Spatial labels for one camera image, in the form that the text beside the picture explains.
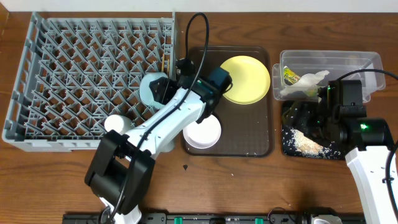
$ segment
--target yellow plate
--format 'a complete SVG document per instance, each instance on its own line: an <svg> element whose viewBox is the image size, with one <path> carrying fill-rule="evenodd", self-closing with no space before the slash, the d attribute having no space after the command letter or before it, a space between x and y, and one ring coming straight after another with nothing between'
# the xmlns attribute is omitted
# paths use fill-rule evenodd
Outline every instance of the yellow plate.
<svg viewBox="0 0 398 224"><path fill-rule="evenodd" d="M228 71L233 87L224 94L234 103L247 105L261 100L270 85L267 68L257 59L248 56L236 56L226 60L221 68Z"/></svg>

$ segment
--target dish rack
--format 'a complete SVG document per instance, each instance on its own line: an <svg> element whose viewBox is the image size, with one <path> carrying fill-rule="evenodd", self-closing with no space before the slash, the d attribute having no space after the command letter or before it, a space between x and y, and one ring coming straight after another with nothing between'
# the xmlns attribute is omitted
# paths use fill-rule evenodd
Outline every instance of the dish rack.
<svg viewBox="0 0 398 224"><path fill-rule="evenodd" d="M112 114L140 125L155 109L139 84L163 64L175 77L176 22L43 19L32 14L2 139L24 151L96 149Z"/></svg>

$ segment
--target white bowl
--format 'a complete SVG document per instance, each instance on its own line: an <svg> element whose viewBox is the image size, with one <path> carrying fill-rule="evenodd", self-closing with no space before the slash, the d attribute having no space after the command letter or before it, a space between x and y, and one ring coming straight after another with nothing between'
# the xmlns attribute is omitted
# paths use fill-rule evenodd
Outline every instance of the white bowl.
<svg viewBox="0 0 398 224"><path fill-rule="evenodd" d="M214 115L204 119L200 124L190 123L182 130L187 143L197 149L214 146L221 136L221 124Z"/></svg>

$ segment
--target wooden surface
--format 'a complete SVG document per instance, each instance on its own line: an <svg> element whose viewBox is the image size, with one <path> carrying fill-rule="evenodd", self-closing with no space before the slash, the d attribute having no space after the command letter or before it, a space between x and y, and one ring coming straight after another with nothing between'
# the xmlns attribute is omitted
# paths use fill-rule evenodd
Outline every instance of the wooden surface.
<svg viewBox="0 0 398 224"><path fill-rule="evenodd" d="M6 27L8 21L9 12L7 9L0 3L0 41L1 37L4 33L4 28Z"/></svg>
<svg viewBox="0 0 398 224"><path fill-rule="evenodd" d="M44 13L45 17L161 17L169 13ZM179 40L192 14L178 13ZM286 49L375 51L386 70L398 73L398 14L208 14L211 45L264 47L271 65ZM4 124L29 13L10 13L0 42L0 126ZM190 29L190 47L204 41L204 23ZM368 116L386 119L398 136L398 82L372 94ZM267 213L274 207L311 206L361 213L355 182L344 161L287 157L280 148L280 102L273 101L275 149L265 158L189 156L177 144L156 160L142 203L170 213ZM0 144L0 223L60 223L64 213L98 212L100 201L83 178L94 151L27 153Z"/></svg>

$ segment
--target brown tray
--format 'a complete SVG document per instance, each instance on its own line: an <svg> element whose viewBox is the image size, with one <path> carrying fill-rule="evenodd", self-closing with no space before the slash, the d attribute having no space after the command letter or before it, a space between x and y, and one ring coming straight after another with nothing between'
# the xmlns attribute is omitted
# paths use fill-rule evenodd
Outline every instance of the brown tray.
<svg viewBox="0 0 398 224"><path fill-rule="evenodd" d="M203 47L194 47L189 51L189 57L196 65L200 64ZM209 47L203 64L202 76L219 67L227 59L246 55L262 62L268 69L269 56L261 47ZM260 101L250 105L232 103L226 98L220 99L214 115L221 123L221 137L208 149L197 149L183 140L185 150L197 156L241 156L262 157L268 155L274 148L272 132L272 91Z"/></svg>

